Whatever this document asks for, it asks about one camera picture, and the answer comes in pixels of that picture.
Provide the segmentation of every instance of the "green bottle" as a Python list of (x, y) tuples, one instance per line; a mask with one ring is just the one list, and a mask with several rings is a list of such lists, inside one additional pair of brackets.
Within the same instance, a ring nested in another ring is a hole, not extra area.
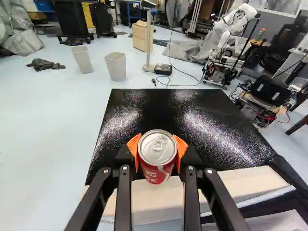
[(265, 27), (262, 28), (260, 31), (259, 31), (259, 34), (257, 36), (257, 38), (255, 39), (256, 41), (261, 41), (263, 35), (264, 35), (264, 32), (265, 32)]

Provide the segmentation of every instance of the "stand base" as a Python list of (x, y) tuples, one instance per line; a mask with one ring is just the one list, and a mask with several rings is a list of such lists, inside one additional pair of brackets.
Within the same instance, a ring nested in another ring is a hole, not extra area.
[(143, 69), (143, 71), (153, 72), (154, 73), (155, 66), (151, 65), (151, 64), (149, 66), (147, 66), (146, 64), (144, 64), (142, 69)]

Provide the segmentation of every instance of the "yellow container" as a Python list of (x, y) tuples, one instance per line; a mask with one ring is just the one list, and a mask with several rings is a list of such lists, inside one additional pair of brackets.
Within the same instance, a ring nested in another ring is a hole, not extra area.
[(83, 14), (85, 15), (86, 23), (88, 28), (95, 28), (95, 25), (93, 25), (92, 17), (91, 17), (91, 12), (90, 12), (90, 7), (88, 2), (82, 2), (82, 9), (83, 9)]
[[(132, 34), (133, 34), (133, 47), (142, 51), (146, 51), (146, 22), (141, 20), (137, 21), (132, 25)], [(151, 25), (150, 31), (150, 51), (153, 50), (153, 33), (154, 28)]]

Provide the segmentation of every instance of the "can lid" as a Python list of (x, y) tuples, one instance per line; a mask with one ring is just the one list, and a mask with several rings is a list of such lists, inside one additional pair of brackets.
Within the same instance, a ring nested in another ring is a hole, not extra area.
[(178, 145), (167, 131), (155, 129), (143, 134), (138, 143), (138, 153), (144, 162), (152, 166), (168, 164), (174, 159)]

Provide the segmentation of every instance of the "orange gripper pad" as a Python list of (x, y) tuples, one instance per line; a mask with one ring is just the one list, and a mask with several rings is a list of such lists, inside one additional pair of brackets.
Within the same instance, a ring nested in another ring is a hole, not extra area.
[(184, 156), (185, 151), (188, 147), (188, 144), (185, 143), (184, 140), (182, 140), (180, 137), (177, 137), (176, 135), (173, 135), (173, 137), (175, 138), (178, 144), (178, 155), (177, 155), (176, 162), (177, 162), (178, 173), (180, 173), (181, 158)]
[(127, 147), (130, 150), (130, 153), (134, 156), (135, 158), (135, 168), (136, 172), (138, 171), (138, 156), (137, 156), (137, 148), (138, 148), (138, 141), (141, 138), (141, 133), (137, 134), (133, 138), (130, 139), (130, 141), (127, 142)]

